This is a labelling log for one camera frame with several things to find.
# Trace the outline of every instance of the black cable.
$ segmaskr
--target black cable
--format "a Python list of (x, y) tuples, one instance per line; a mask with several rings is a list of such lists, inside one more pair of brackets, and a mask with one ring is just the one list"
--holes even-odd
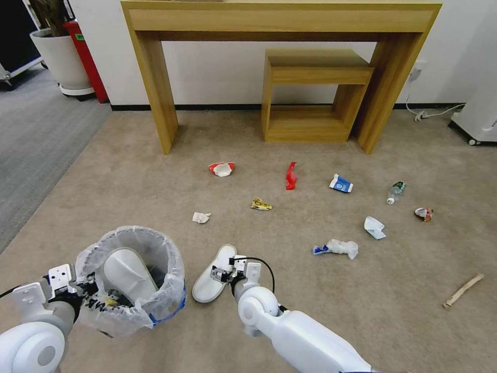
[(274, 274), (273, 274), (273, 270), (271, 269), (271, 267), (269, 266), (269, 264), (267, 264), (265, 261), (263, 261), (262, 259), (259, 259), (255, 256), (246, 256), (246, 257), (243, 257), (243, 258), (230, 258), (230, 260), (233, 260), (233, 263), (234, 262), (237, 262), (237, 261), (240, 261), (240, 260), (248, 260), (248, 259), (251, 259), (251, 260), (257, 260), (261, 263), (263, 263), (269, 270), (269, 272), (271, 273), (271, 279), (273, 280), (273, 294), (274, 294)]
[(17, 286), (14, 286), (12, 289), (9, 289), (7, 290), (6, 292), (0, 294), (0, 298), (3, 298), (4, 296), (6, 295), (9, 295), (10, 293), (12, 293), (15, 289), (17, 289), (19, 286), (21, 286), (22, 284), (19, 284)]

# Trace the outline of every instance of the white plant pot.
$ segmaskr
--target white plant pot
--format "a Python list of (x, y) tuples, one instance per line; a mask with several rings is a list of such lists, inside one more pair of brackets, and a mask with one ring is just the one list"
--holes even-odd
[(79, 96), (94, 92), (71, 37), (51, 37), (51, 33), (44, 28), (30, 36), (62, 93)]

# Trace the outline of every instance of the gray floor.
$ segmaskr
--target gray floor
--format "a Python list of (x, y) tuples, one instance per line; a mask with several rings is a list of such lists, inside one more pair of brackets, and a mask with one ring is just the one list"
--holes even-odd
[[(271, 265), (280, 303), (344, 337), (379, 371), (495, 373), (497, 153), (469, 146), (449, 120), (415, 123), (394, 110), (366, 155), (356, 139), (265, 143), (258, 111), (183, 111), (163, 156), (150, 112), (115, 112), (0, 256), (0, 288), (73, 263), (107, 231), (138, 224), (178, 246), (185, 309), (129, 338), (108, 338), (79, 319), (62, 372), (295, 372), (268, 339), (243, 332), (229, 289), (211, 304), (190, 296), (230, 243)], [(212, 175), (208, 165), (219, 161), (236, 162), (233, 174)], [(299, 180), (287, 191), (292, 161)], [(354, 183), (352, 193), (328, 188), (334, 173)], [(389, 206), (388, 188), (398, 180), (405, 195)], [(254, 197), (273, 209), (251, 209)], [(433, 221), (414, 216), (422, 206), (435, 209)], [(212, 216), (197, 224), (194, 211)], [(386, 238), (364, 230), (368, 215), (385, 224)], [(357, 258), (311, 254), (331, 238), (357, 242)], [(442, 303), (477, 272), (485, 278), (445, 310)], [(265, 269), (262, 283), (270, 284)], [(13, 308), (8, 297), (0, 302), (0, 331), (19, 323)]]
[(34, 67), (0, 90), (0, 253), (100, 129), (110, 105), (64, 96)]

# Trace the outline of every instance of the trash can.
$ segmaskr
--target trash can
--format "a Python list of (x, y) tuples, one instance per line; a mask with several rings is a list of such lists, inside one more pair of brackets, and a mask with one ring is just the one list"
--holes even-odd
[[(146, 266), (157, 290), (132, 304), (104, 274), (107, 259), (129, 248)], [(121, 226), (105, 234), (76, 258), (78, 277), (94, 274), (97, 293), (88, 296), (80, 310), (81, 323), (110, 337), (123, 337), (167, 321), (185, 306), (185, 271), (179, 250), (166, 235), (142, 226)]]

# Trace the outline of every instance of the potted plant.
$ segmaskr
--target potted plant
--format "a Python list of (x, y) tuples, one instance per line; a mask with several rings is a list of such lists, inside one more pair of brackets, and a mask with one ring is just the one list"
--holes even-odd
[(43, 28), (31, 39), (50, 73), (65, 95), (81, 96), (93, 92), (90, 80), (63, 23), (70, 20), (64, 0), (30, 0)]

